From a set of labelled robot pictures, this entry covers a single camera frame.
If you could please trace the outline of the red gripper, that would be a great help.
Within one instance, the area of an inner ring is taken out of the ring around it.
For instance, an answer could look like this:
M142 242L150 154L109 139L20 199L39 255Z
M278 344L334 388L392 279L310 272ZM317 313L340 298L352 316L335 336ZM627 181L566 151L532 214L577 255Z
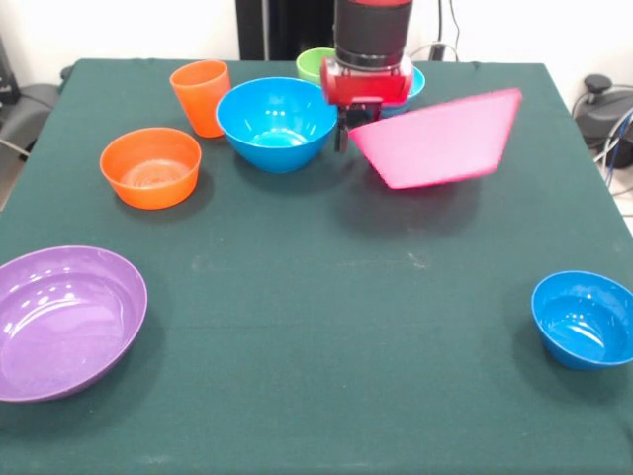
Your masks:
M412 80L413 65L406 55L395 68L367 71L344 66L335 56L325 57L320 85L326 102L337 106L335 151L347 151L349 106L353 105L353 128L378 122L383 106L399 106L407 100Z

